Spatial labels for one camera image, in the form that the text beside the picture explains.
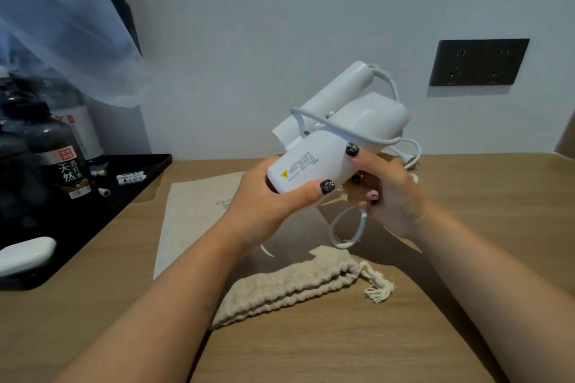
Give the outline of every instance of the bottle label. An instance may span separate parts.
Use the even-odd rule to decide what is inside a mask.
[[[72,132],[74,132],[74,136],[78,140],[86,161],[104,154],[94,130],[92,119],[90,114],[88,114],[88,108],[85,105],[54,110],[52,111],[52,117],[63,121],[72,128]]]
[[[68,146],[58,150],[36,153],[47,180],[57,184],[70,198],[82,197],[92,189],[90,180],[78,162],[74,147]]]

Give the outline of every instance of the black outlet panel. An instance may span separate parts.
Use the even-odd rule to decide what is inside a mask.
[[[441,40],[431,86],[513,85],[529,38]]]

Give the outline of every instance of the wooden desk surface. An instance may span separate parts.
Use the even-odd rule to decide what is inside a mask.
[[[49,380],[148,288],[171,183],[256,162],[176,161],[46,284],[1,292],[0,381]],[[575,161],[554,154],[425,156],[416,173],[464,223],[575,293]],[[320,210],[331,221],[344,207]],[[409,243],[370,224],[351,250],[397,284],[390,299],[363,299],[359,280],[217,330],[192,381],[505,381]]]

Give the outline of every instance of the white hair dryer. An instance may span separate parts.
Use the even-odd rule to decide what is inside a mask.
[[[394,100],[374,92],[357,98],[371,85],[374,77],[389,83]],[[349,142],[379,153],[401,140],[409,141],[416,145],[418,152],[407,168],[421,155],[417,142],[401,136],[409,120],[409,113],[399,102],[397,86],[390,74],[377,65],[357,61],[301,108],[292,108],[291,116],[274,129],[286,154],[267,169],[267,177],[280,193],[316,179],[329,178],[340,186],[355,172],[346,159],[345,149]],[[402,158],[408,157],[393,150]],[[334,220],[329,233],[332,243],[340,249],[351,247],[359,240],[367,220],[367,212],[361,210],[357,233],[349,241],[342,242],[334,234],[334,227],[346,212]]]

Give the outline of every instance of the warning label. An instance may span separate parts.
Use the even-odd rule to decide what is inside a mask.
[[[288,181],[291,181],[294,177],[296,177],[300,172],[304,171],[307,167],[312,166],[319,159],[315,158],[310,152],[307,152],[305,155],[300,157],[297,161],[290,165],[290,168],[282,173],[283,177],[287,177]]]

